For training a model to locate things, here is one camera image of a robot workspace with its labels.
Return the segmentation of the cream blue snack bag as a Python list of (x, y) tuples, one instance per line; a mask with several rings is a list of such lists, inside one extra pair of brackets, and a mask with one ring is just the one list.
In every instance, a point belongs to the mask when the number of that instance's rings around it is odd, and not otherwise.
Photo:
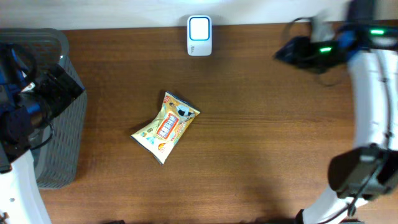
[(199, 114), (199, 110), (167, 91), (154, 120), (132, 134), (131, 138), (163, 165)]

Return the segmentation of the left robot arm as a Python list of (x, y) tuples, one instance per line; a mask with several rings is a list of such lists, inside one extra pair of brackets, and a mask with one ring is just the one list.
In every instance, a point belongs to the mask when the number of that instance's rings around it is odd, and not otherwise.
[(1, 223), (50, 223), (32, 153), (84, 90), (59, 64), (41, 72), (23, 46), (1, 43)]

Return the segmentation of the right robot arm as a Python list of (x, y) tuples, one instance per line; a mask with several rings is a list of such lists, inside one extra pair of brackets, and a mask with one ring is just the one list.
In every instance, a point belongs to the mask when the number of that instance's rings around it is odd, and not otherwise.
[(309, 17), (310, 35), (274, 55), (318, 75), (344, 64), (353, 87), (353, 148), (331, 160), (325, 191), (293, 223), (353, 223), (359, 207), (397, 187), (397, 29), (378, 24), (375, 10), (375, 1), (350, 1), (337, 30)]

